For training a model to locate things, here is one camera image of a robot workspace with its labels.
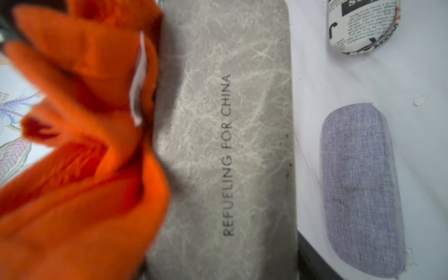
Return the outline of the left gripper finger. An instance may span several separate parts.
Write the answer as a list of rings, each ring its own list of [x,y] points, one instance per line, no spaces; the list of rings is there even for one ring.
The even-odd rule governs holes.
[[[300,232],[297,233],[297,267],[301,280],[343,280]]]

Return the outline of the purple eyeglass case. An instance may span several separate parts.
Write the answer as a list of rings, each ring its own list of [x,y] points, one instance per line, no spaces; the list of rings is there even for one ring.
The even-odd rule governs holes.
[[[386,117],[370,103],[338,108],[324,120],[320,143],[332,249],[363,273],[399,276],[406,266],[406,241]]]

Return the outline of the grey beige eyeglass case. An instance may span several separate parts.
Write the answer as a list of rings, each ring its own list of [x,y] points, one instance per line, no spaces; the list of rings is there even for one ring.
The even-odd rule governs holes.
[[[171,202],[152,280],[294,280],[285,1],[165,1],[153,147]]]

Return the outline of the orange fluffy cloth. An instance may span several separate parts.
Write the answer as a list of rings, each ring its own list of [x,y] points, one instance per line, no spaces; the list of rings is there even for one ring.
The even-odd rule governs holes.
[[[152,150],[155,1],[10,3],[3,51],[42,92],[21,121],[52,148],[1,189],[3,280],[132,280],[168,211]]]

